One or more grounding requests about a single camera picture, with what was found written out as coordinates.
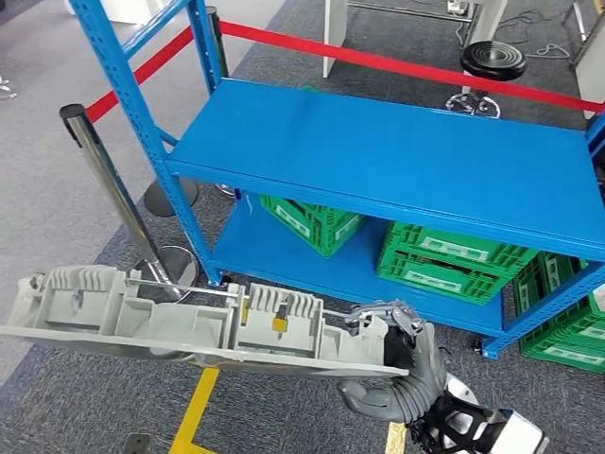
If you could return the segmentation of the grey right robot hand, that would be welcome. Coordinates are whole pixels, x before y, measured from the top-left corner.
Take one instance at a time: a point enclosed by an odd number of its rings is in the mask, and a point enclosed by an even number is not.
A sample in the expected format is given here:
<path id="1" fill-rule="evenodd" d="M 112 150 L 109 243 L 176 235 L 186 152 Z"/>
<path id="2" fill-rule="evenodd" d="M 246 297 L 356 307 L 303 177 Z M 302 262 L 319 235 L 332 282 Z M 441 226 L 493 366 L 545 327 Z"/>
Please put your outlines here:
<path id="1" fill-rule="evenodd" d="M 410 424 L 444 393 L 447 371 L 435 344 L 433 324 L 399 301 L 360 306 L 350 317 L 358 328 L 376 318 L 386 323 L 383 364 L 409 374 L 394 376 L 383 387 L 368 388 L 352 379 L 339 381 L 336 388 L 349 410 L 380 421 Z"/>

